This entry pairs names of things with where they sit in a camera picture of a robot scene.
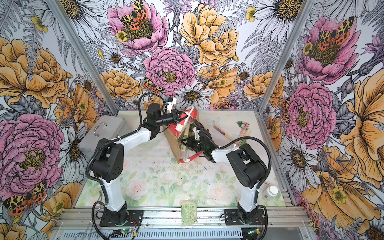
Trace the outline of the purple folding fan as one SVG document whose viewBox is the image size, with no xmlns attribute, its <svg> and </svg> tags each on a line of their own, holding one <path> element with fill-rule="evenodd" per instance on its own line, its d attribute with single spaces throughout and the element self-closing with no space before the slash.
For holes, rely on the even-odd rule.
<svg viewBox="0 0 384 240">
<path fill-rule="evenodd" d="M 228 139 L 230 142 L 234 140 L 233 137 L 231 137 L 230 134 L 228 134 L 227 132 L 225 132 L 221 127 L 219 127 L 218 125 L 214 125 L 214 129 L 217 130 L 221 135 L 223 135 L 226 139 Z"/>
</svg>

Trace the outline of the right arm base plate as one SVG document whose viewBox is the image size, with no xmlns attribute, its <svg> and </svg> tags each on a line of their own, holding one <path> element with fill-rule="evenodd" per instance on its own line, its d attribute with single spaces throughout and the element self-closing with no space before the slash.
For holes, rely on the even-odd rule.
<svg viewBox="0 0 384 240">
<path fill-rule="evenodd" d="M 249 213 L 242 209 L 225 209 L 224 218 L 227 226 L 260 226 L 266 224 L 267 213 L 260 207 Z"/>
</svg>

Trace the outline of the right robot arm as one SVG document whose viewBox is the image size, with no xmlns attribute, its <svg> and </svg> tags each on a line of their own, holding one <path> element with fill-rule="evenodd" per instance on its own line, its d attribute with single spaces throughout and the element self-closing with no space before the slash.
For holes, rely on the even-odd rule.
<svg viewBox="0 0 384 240">
<path fill-rule="evenodd" d="M 268 164 L 265 164 L 249 144 L 236 145 L 236 142 L 242 140 L 251 140 L 260 144 L 266 151 Z M 238 216 L 234 220 L 244 225 L 251 224 L 257 214 L 261 213 L 262 206 L 257 203 L 258 195 L 261 185 L 268 178 L 272 168 L 271 153 L 267 145 L 258 138 L 245 136 L 227 145 L 219 146 L 213 141 L 209 130 L 200 127 L 197 128 L 194 137 L 188 137 L 181 143 L 195 153 L 202 153 L 210 162 L 231 165 L 237 180 L 243 186 L 238 202 Z"/>
</svg>

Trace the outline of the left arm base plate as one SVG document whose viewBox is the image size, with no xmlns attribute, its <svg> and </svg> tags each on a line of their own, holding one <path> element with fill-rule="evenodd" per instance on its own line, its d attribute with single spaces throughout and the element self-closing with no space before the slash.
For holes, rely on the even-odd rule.
<svg viewBox="0 0 384 240">
<path fill-rule="evenodd" d="M 104 210 L 101 227 L 140 227 L 143 220 L 143 210 L 122 210 L 112 212 Z"/>
</svg>

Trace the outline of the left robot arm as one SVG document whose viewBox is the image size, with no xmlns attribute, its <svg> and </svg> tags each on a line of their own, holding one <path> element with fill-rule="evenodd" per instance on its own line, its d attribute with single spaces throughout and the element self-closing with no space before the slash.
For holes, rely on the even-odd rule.
<svg viewBox="0 0 384 240">
<path fill-rule="evenodd" d="M 124 169 L 125 151 L 154 139 L 160 132 L 161 126 L 178 124 L 184 120 L 180 117 L 181 114 L 174 109 L 174 105 L 177 103 L 176 98 L 169 97 L 163 103 L 167 107 L 166 111 L 157 104 L 151 104 L 147 108 L 145 119 L 139 111 L 141 123 L 133 132 L 112 140 L 105 138 L 99 140 L 86 167 L 86 177 L 98 182 L 102 187 L 106 201 L 103 204 L 105 215 L 115 225 L 122 226 L 129 219 L 127 204 L 118 180 Z"/>
</svg>

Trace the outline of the burlap tote bag red front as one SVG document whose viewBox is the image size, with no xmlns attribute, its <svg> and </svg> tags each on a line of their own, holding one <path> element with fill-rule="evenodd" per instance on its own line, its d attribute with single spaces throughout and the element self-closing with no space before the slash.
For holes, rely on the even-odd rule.
<svg viewBox="0 0 384 240">
<path fill-rule="evenodd" d="M 195 125 L 193 124 L 193 120 L 199 119 L 199 112 L 195 107 L 191 106 L 185 110 L 185 114 L 181 114 L 181 118 L 184 117 L 187 118 L 180 123 L 171 124 L 169 128 L 164 131 L 164 135 L 178 164 L 193 161 L 203 155 L 202 151 L 196 152 L 190 150 L 183 144 L 183 140 L 187 143 L 188 138 L 195 139 Z"/>
</svg>

